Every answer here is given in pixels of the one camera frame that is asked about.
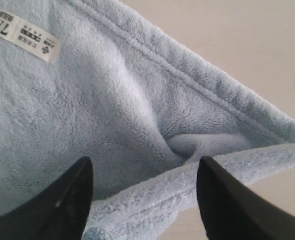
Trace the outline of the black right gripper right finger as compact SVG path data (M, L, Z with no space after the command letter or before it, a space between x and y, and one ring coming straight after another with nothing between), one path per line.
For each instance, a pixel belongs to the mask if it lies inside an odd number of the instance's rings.
M204 156L196 182L209 240L295 240L295 216L266 201Z

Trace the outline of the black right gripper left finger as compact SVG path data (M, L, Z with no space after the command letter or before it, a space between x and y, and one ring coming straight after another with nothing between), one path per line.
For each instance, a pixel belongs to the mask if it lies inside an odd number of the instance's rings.
M82 157L36 197L0 217L0 240L82 239L93 192L93 164Z

